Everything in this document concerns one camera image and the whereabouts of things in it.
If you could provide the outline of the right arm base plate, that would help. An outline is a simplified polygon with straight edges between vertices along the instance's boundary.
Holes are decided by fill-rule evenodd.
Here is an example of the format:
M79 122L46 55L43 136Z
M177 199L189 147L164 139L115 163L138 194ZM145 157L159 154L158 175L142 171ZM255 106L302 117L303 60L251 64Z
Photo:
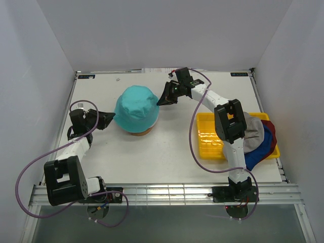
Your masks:
M240 202L256 202L259 201L255 186L240 188L236 185L214 186L212 192L208 193L208 197L213 199L215 203L240 203Z

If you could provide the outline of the grey bucket hat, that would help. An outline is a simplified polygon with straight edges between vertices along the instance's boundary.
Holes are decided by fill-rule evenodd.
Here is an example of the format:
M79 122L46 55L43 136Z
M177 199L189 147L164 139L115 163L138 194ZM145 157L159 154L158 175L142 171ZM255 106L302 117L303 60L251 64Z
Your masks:
M264 141L264 128L258 117L251 116L247 112L244 112L244 117L247 125L244 136L244 154L246 154L257 149Z

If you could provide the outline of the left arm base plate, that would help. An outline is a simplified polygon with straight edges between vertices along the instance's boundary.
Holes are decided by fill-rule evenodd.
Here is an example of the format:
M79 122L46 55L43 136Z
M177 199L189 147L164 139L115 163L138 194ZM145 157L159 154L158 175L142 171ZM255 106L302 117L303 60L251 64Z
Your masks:
M113 203L118 204L121 203L123 200L123 196L121 193L123 192L122 187L106 187L104 191L116 191L113 193L108 194L102 194L98 196L92 196L88 197L84 200L85 203L98 203L98 204L104 204L104 203Z

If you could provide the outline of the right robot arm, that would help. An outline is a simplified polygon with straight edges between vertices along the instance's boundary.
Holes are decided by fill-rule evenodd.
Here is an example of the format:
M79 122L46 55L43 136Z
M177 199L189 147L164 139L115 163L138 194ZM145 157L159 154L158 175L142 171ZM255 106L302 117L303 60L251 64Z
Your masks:
M228 186L222 189L225 196L234 201L242 200L252 189L251 175L246 168L244 155L244 136L247 129L241 102L226 99L210 90L211 82L205 84L194 79L188 67L178 68L169 73L164 91L157 102L158 106L172 105L181 96L187 96L203 105L214 114L215 131L223 142L229 168Z

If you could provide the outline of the teal bucket hat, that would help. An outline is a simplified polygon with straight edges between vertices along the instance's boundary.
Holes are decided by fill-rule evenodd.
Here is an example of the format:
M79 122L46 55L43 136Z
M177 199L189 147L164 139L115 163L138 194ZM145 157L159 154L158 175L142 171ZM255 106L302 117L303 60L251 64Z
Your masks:
M145 86L130 86L118 98L114 121L123 130L150 127L159 115L157 96Z

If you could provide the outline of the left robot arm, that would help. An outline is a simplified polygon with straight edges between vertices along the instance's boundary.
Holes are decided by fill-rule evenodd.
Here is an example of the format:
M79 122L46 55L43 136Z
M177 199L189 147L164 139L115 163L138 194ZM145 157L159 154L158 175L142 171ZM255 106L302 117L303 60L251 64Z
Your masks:
M80 161L93 143L92 129L104 130L112 122L115 113L75 109L69 113L72 126L67 132L71 142L52 161L44 164L45 182L49 203L58 206L80 201L89 196L96 202L107 198L107 189L100 176L87 178Z

